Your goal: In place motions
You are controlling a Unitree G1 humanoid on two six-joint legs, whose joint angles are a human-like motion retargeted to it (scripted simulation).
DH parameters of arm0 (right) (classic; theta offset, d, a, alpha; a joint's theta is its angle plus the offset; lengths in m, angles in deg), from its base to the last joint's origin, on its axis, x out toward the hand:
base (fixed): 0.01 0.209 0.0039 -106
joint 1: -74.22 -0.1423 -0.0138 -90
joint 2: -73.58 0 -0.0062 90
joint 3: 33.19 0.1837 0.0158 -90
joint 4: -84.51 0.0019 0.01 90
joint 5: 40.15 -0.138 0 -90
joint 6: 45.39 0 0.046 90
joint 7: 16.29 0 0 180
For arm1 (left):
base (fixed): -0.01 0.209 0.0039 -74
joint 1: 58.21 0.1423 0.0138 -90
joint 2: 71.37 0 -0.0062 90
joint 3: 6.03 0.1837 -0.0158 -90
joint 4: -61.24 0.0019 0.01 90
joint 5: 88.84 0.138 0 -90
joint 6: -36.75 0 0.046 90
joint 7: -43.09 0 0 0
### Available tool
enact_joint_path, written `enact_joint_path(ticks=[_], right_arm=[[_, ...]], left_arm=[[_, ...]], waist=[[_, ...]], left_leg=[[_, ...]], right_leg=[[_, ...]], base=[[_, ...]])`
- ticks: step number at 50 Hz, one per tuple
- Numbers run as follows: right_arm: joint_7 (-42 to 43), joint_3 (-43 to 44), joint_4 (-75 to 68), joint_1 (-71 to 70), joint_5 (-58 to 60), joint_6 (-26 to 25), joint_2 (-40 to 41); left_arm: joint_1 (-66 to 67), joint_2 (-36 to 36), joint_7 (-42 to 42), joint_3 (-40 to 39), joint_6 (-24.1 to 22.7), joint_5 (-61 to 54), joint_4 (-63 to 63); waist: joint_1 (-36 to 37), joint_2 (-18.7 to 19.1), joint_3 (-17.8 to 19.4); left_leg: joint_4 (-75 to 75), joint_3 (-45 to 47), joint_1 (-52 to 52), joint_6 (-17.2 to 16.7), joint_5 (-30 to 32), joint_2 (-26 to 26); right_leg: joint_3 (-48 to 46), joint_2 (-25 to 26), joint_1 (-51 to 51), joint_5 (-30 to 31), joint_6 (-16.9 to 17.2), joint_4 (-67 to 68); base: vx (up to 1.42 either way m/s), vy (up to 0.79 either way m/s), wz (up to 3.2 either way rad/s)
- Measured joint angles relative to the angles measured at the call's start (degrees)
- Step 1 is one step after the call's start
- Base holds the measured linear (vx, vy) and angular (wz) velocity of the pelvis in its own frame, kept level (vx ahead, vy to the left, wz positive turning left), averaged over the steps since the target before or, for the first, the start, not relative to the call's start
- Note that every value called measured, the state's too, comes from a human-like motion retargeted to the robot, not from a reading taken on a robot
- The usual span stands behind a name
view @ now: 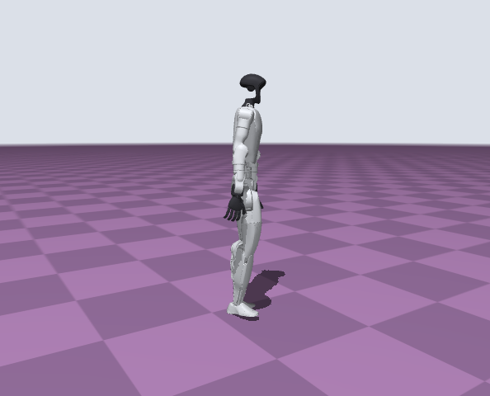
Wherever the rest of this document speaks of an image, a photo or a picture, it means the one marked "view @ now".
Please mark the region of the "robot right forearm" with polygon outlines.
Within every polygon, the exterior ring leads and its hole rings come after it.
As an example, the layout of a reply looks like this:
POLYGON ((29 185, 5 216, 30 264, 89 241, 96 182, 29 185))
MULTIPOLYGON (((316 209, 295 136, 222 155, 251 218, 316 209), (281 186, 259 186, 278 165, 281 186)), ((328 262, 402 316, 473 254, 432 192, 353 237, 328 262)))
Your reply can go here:
POLYGON ((247 154, 247 147, 240 144, 236 147, 233 155, 233 184, 235 184, 234 193, 241 194, 243 192, 243 183, 245 182, 245 157, 247 154))

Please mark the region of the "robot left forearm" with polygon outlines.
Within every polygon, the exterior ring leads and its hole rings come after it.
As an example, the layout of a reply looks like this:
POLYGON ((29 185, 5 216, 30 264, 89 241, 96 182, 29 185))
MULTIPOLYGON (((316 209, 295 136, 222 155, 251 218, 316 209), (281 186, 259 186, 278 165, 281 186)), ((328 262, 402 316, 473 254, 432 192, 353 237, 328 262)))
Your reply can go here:
POLYGON ((248 170, 248 171, 252 171, 252 176, 251 176, 251 179, 253 179, 254 181, 254 191, 257 189, 257 180, 258 180, 258 177, 257 177, 257 167, 258 167, 258 162, 256 161, 256 163, 247 163, 247 167, 251 167, 252 170, 248 170))

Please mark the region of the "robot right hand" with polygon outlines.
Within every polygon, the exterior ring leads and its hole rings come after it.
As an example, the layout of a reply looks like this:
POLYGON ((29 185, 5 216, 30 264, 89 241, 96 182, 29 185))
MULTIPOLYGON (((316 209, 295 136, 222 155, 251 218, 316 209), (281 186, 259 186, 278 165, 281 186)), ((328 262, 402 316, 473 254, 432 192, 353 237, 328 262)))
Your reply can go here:
MULTIPOLYGON (((231 209, 230 216, 227 220, 231 220, 233 217, 233 219, 231 221, 234 221, 234 220, 239 221, 240 217, 241 217, 241 210, 243 209, 243 215, 245 215, 246 210, 245 210, 245 206, 243 204, 243 199, 240 197, 240 196, 243 196, 243 192, 241 194, 234 193, 234 188, 235 188, 235 184, 232 185, 231 195, 233 197, 229 202, 229 207, 228 207, 228 210, 227 210, 224 218, 226 219, 229 216, 229 212, 231 209), (233 216, 233 211, 234 211, 234 216, 233 216), (237 217, 237 214, 238 214, 238 217, 237 217), (236 217, 237 217, 237 219, 236 219, 236 217)), ((243 187, 243 189, 244 189, 244 187, 243 187)))

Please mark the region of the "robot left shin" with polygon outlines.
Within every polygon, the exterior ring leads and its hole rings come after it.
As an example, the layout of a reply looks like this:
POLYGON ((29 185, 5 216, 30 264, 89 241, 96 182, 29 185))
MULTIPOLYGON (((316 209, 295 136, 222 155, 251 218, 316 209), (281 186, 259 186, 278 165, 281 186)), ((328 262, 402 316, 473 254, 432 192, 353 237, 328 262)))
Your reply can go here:
MULTIPOLYGON (((231 253, 232 253, 232 255, 231 255, 231 260, 230 260, 230 268, 231 268, 231 272, 232 272, 232 265, 233 265, 233 259, 234 259, 233 252, 232 252, 232 247, 233 247, 233 245, 234 245, 234 243, 233 243, 233 244, 232 244, 232 246, 231 246, 231 253)), ((233 277, 233 273, 231 273, 231 278, 232 278, 232 277, 233 277)), ((233 281, 233 283, 234 283, 234 281, 233 281)), ((234 287, 233 287, 233 292, 234 292, 234 287)), ((240 303, 241 303, 241 302, 242 302, 242 299, 241 299, 240 303)))

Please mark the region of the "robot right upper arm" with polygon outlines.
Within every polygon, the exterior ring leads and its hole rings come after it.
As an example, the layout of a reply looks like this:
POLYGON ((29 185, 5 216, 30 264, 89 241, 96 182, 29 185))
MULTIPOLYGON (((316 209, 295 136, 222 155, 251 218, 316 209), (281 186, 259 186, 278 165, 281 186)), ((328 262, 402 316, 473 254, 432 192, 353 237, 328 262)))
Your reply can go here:
MULTIPOLYGON (((243 143, 248 137, 250 125, 253 122, 253 119, 254 119, 253 110, 245 109, 245 108, 240 108, 238 110, 238 116, 237 116, 238 123, 237 123, 237 129, 236 129, 234 141, 233 141, 233 154, 238 145, 240 144, 244 145, 243 143)), ((247 155, 248 155, 248 151, 246 156, 247 155)))

